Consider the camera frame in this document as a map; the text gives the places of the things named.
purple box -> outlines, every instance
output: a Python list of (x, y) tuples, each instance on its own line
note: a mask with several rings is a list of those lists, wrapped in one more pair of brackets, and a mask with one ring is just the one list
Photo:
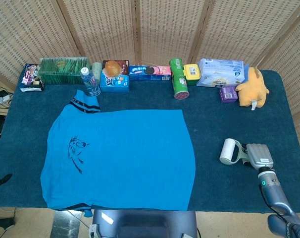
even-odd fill
[(238, 99), (235, 86), (222, 86), (219, 93), (222, 103), (234, 103)]

dark blue tablecloth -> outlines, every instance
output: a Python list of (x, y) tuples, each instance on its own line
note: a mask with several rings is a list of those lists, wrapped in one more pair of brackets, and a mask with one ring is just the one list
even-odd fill
[[(291, 112), (281, 77), (274, 71), (262, 73), (270, 94), (264, 107), (253, 112), (250, 107), (239, 107), (238, 102), (222, 104), (216, 88), (190, 86), (189, 98), (176, 100), (171, 81), (131, 81), (130, 93), (101, 93), (99, 103), (103, 112), (183, 110), (196, 157), (189, 210), (269, 211), (257, 187), (256, 170), (242, 163), (226, 166), (219, 162), (223, 142), (230, 137), (268, 145), (285, 194), (300, 212), (300, 146)], [(13, 173), (0, 186), (0, 206), (46, 207), (40, 173), (48, 131), (77, 89), (85, 90), (85, 86), (47, 85), (44, 92), (16, 90), (0, 139), (0, 178)], [(81, 188), (74, 192), (85, 193)]]

yellow plush toy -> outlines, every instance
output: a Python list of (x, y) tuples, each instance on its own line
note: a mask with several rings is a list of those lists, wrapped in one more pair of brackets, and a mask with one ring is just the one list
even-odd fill
[(261, 108), (269, 93), (269, 90), (265, 87), (263, 76), (256, 67), (250, 67), (248, 71), (248, 81), (246, 83), (239, 84), (236, 87), (239, 95), (239, 104), (242, 107), (248, 107), (252, 105), (252, 109), (255, 107)]

blue t-shirt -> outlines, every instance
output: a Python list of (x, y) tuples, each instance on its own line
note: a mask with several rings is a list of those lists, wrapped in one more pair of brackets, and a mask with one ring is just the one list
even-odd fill
[(188, 208), (193, 147), (181, 110), (101, 113), (78, 91), (53, 123), (41, 174), (52, 209)]

floor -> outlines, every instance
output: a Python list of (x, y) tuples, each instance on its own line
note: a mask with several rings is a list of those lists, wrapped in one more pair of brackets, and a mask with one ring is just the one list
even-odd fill
[[(8, 218), (13, 215), (13, 208), (1, 208), (0, 218)], [(15, 214), (16, 225), (9, 229), (2, 238), (74, 238), (72, 227), (79, 225), (78, 238), (88, 237), (88, 226), (92, 218), (85, 218), (80, 212), (63, 212), (68, 221), (68, 228), (59, 227), (54, 222), (55, 211), (47, 208), (17, 208)], [(273, 238), (266, 219), (268, 214), (256, 213), (227, 213), (227, 212), (197, 212), (197, 224), (202, 237), (208, 238)], [(56, 230), (64, 232), (64, 235), (56, 235)], [(0, 228), (0, 237), (4, 229)]]

